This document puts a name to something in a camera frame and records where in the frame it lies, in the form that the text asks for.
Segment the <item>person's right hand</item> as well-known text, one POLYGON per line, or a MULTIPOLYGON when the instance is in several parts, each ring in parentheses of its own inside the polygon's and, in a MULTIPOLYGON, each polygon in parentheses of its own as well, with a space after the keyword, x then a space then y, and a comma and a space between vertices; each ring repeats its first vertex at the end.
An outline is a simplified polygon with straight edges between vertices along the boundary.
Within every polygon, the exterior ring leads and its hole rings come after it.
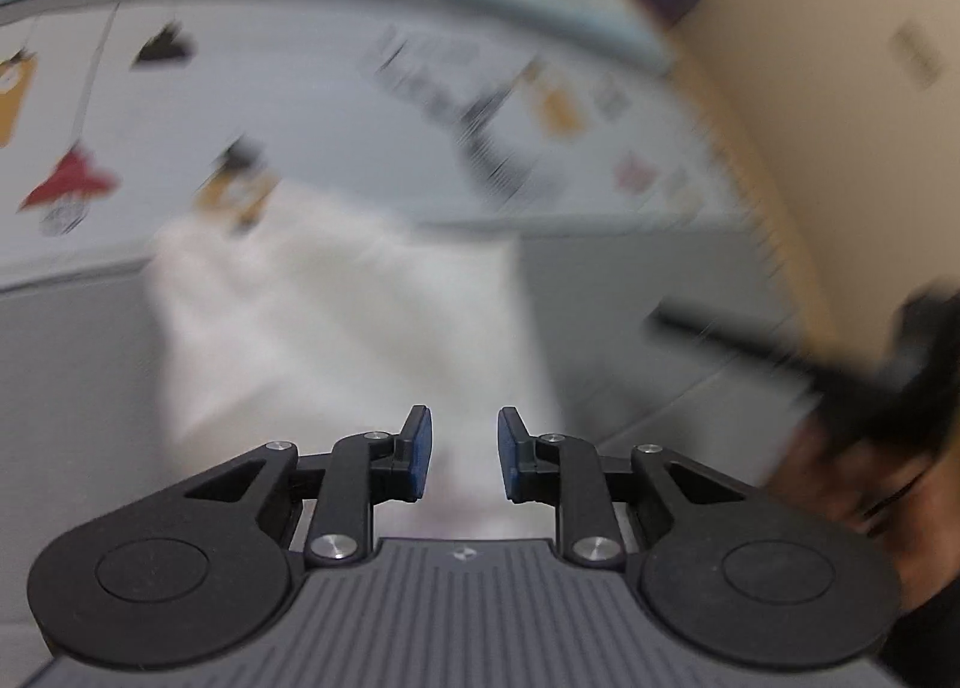
POLYGON ((865 442, 833 454, 805 420, 766 491, 789 506, 874 539, 895 566, 912 612, 958 578, 958 456, 903 457, 865 442))

